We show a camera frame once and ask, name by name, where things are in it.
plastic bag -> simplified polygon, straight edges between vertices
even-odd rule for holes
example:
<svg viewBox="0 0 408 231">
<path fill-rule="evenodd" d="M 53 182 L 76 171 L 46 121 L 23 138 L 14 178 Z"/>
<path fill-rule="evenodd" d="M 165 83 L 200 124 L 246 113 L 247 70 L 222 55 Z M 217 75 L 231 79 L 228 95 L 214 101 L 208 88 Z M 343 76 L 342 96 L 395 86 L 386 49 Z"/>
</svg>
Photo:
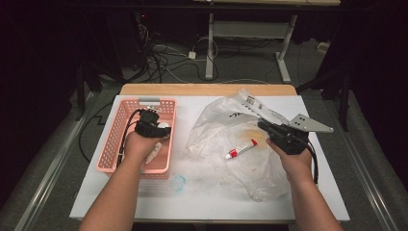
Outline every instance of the plastic bag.
<svg viewBox="0 0 408 231">
<path fill-rule="evenodd" d="M 290 188 L 279 156 L 265 142 L 268 134 L 257 125 L 259 114 L 277 124 L 287 120 L 262 107 L 245 89 L 216 100 L 195 122 L 186 147 L 190 157 L 212 167 L 220 185 L 241 184 L 255 201 L 276 198 Z M 230 150 L 250 139 L 258 144 L 225 160 Z"/>
</svg>

human arm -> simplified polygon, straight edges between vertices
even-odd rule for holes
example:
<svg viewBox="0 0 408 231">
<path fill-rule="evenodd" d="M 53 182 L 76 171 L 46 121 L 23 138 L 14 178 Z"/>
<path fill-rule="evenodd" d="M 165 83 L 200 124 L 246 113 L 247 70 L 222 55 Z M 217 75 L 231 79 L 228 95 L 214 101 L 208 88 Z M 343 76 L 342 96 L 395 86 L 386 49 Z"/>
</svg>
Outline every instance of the human arm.
<svg viewBox="0 0 408 231">
<path fill-rule="evenodd" d="M 154 144 L 131 132 L 126 137 L 125 158 L 96 197 L 79 230 L 131 230 L 139 192 L 140 168 Z"/>
<path fill-rule="evenodd" d="M 291 184 L 293 209 L 300 230 L 343 230 L 330 211 L 313 181 L 312 155 L 305 149 L 299 155 L 288 155 L 270 139 L 267 144 L 279 155 Z"/>
</svg>

dark background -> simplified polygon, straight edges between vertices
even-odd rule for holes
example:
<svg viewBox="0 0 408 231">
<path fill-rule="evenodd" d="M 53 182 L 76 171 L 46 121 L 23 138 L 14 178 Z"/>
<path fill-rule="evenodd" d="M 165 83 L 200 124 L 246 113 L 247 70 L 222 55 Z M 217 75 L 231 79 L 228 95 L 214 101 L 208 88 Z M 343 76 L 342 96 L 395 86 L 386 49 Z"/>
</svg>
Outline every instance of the dark background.
<svg viewBox="0 0 408 231">
<path fill-rule="evenodd" d="M 343 8 L 372 6 L 374 11 L 343 16 L 324 13 L 300 15 L 293 42 L 300 43 L 310 38 L 333 41 L 319 76 L 339 64 L 351 64 L 351 89 L 385 155 L 407 188 L 406 5 L 404 0 L 349 0 L 342 2 Z M 95 62 L 120 75 L 119 67 L 126 60 L 114 57 L 116 52 L 123 51 L 110 48 L 115 35 L 110 38 L 103 33 L 107 29 L 108 16 L 89 13 L 89 23 L 99 30 L 92 35 L 83 17 L 55 6 L 55 2 L 46 0 L 0 3 L 0 155 L 3 160 L 0 206 L 9 197 L 27 165 L 71 109 L 68 98 L 75 89 L 79 64 L 83 61 Z M 207 17 L 200 14 L 151 15 L 154 16 L 148 21 L 151 27 L 160 31 L 167 28 L 169 34 L 180 39 L 193 40 L 202 30 L 207 30 Z M 168 18 L 175 18 L 176 21 L 169 22 Z M 174 22 L 178 25 L 176 31 L 171 29 Z M 93 36 L 104 40 L 108 57 L 100 56 Z M 98 81 L 91 78 L 95 75 L 93 73 L 87 79 L 92 89 L 98 89 Z M 337 90 L 339 79 L 320 87 Z"/>
</svg>

basket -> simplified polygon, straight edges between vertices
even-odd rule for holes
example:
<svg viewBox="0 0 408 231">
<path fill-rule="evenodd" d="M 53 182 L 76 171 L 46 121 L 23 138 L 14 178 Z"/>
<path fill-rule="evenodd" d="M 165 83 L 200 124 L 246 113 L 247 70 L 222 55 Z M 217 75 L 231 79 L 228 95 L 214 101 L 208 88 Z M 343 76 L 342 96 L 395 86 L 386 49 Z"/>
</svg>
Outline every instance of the basket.
<svg viewBox="0 0 408 231">
<path fill-rule="evenodd" d="M 144 179 L 167 179 L 169 176 L 169 163 L 171 156 L 171 143 L 174 132 L 174 122 L 176 113 L 175 99 L 159 98 L 124 98 L 121 99 L 115 113 L 114 121 L 110 127 L 108 138 L 103 145 L 96 168 L 99 171 L 111 175 L 116 170 L 116 163 L 120 149 L 123 133 L 132 112 L 137 109 L 147 109 L 147 106 L 158 109 L 160 116 L 158 122 L 166 122 L 171 127 L 170 138 L 162 141 L 162 149 L 158 155 L 148 165 L 143 164 L 140 170 L 140 178 Z M 139 114 L 135 114 L 132 123 L 140 119 Z M 135 131 L 135 124 L 129 127 L 127 133 Z"/>
</svg>

forearm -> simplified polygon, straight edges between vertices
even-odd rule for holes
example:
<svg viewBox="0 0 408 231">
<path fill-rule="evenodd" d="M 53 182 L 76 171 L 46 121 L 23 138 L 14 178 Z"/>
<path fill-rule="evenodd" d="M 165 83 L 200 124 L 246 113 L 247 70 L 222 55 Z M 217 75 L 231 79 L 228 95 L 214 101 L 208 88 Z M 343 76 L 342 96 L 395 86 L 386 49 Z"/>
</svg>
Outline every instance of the forearm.
<svg viewBox="0 0 408 231">
<path fill-rule="evenodd" d="M 313 180 L 291 183 L 293 209 L 300 230 L 343 230 Z"/>
<path fill-rule="evenodd" d="M 140 181 L 140 163 L 125 160 L 89 208 L 80 230 L 131 230 Z"/>
</svg>

